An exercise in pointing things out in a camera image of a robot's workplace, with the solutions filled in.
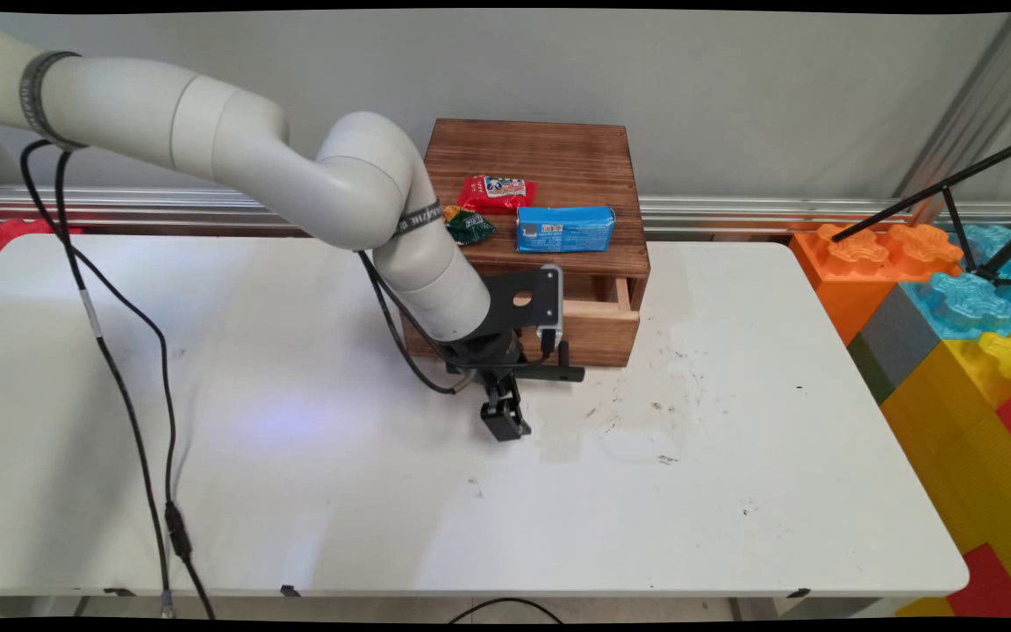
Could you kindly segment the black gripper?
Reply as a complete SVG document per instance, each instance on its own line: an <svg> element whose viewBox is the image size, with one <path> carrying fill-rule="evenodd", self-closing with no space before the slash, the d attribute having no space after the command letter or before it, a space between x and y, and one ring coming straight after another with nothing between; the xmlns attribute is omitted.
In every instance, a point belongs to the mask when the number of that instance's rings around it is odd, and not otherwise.
<svg viewBox="0 0 1011 632"><path fill-rule="evenodd" d="M517 329L505 329L497 334L470 337L447 343L447 372L458 375L462 368L450 360L472 365L521 364L526 362L525 352ZM531 427L521 411L521 396L513 372L481 372L486 400L481 405L483 424L497 442L522 439L531 434Z"/></svg>

